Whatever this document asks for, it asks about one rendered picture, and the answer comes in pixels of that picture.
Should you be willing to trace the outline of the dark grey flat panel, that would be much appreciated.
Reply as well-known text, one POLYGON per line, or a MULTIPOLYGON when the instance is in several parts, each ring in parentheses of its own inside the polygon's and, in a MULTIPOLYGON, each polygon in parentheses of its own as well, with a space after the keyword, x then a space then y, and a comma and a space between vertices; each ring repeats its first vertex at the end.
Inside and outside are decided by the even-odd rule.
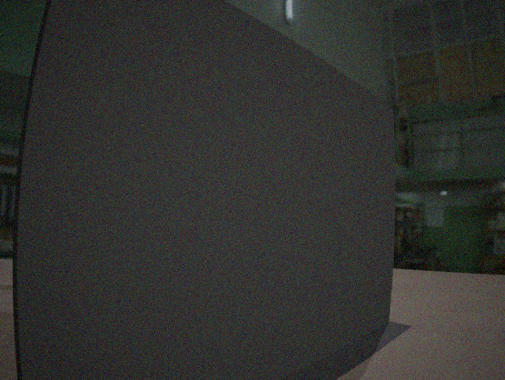
POLYGON ((47 0, 17 380, 282 380, 390 321, 393 109, 225 0, 47 0))

